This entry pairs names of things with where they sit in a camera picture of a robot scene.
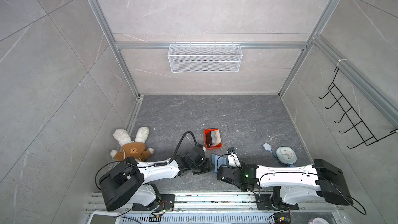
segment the marble floor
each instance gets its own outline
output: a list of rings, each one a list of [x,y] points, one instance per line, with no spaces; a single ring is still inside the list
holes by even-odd
[[[142,126],[150,128],[146,144],[155,149],[149,162],[170,158],[187,130],[194,133],[197,142],[204,144],[204,130],[218,128],[222,148],[206,150],[206,157],[211,158],[212,153],[226,154],[228,148],[235,147],[245,163],[277,167],[279,163],[262,147],[268,142],[274,150],[280,146],[293,148],[297,155],[295,165],[310,163],[278,95],[145,95],[132,138]],[[193,147],[192,137],[188,134],[178,154]],[[217,181],[212,172],[188,173],[154,183],[161,192],[238,190],[233,185]]]

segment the alarm clock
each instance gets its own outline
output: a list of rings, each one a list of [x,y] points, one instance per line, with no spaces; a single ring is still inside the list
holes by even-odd
[[[287,146],[282,146],[276,149],[276,157],[284,164],[293,164],[297,161],[296,153],[292,148]]]

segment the red box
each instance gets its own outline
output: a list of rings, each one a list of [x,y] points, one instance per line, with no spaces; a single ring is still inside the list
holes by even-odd
[[[207,145],[206,134],[208,134],[208,133],[211,132],[211,131],[217,131],[217,130],[219,130],[219,129],[206,129],[206,130],[205,130],[205,143],[206,143],[206,149],[208,149],[208,150],[215,150],[215,149],[220,149],[220,148],[222,147],[222,142],[219,143],[219,144],[216,145],[216,146],[213,146],[213,147],[208,147],[208,145]]]

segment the brown sweater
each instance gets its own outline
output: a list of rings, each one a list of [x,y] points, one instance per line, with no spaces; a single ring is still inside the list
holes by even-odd
[[[113,157],[117,161],[123,161],[127,157],[134,157],[137,160],[145,162],[148,157],[151,157],[152,153],[149,150],[145,150],[144,143],[131,142],[122,146],[122,151],[117,152]]]

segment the white wire basket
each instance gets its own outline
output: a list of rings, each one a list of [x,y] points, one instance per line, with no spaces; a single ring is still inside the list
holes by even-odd
[[[167,54],[173,73],[238,72],[239,44],[172,44]]]

